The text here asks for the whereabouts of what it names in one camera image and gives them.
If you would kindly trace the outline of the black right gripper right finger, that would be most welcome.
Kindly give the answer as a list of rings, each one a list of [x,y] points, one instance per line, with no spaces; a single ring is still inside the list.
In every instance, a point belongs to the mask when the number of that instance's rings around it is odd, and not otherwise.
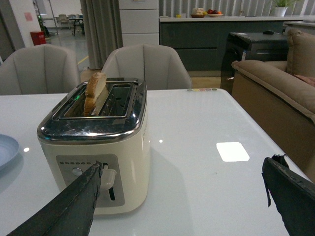
[[[291,236],[315,234],[315,184],[290,170],[284,155],[266,157],[262,177],[268,206],[276,204]]]

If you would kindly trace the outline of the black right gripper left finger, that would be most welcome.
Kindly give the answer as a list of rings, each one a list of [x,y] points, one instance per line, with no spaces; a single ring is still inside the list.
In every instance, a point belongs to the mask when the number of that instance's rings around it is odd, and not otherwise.
[[[99,196],[103,165],[95,162],[10,236],[87,236]]]

